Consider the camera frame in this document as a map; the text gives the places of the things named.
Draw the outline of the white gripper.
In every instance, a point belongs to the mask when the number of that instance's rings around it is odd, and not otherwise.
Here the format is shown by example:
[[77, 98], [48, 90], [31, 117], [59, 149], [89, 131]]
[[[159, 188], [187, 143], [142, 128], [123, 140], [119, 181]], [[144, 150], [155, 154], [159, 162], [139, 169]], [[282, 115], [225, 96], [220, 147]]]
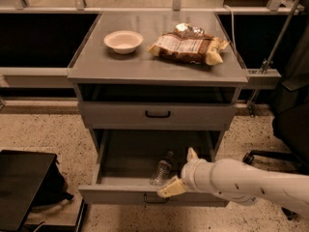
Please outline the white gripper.
[[182, 179], [178, 176], [171, 178], [157, 191], [160, 197], [169, 198], [186, 191], [215, 191], [211, 184], [213, 163], [199, 159], [192, 147], [188, 148], [186, 160], [181, 172]]

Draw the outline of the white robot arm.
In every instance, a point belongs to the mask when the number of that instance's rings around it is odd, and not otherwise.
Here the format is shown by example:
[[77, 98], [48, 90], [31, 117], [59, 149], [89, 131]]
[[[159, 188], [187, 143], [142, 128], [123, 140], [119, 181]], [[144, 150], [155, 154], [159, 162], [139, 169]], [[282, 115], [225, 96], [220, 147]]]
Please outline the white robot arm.
[[258, 198], [309, 217], [309, 177], [307, 175], [265, 171], [234, 159], [209, 162], [200, 159], [192, 147], [181, 177], [174, 176], [157, 194], [162, 198], [186, 192], [209, 193], [244, 206]]

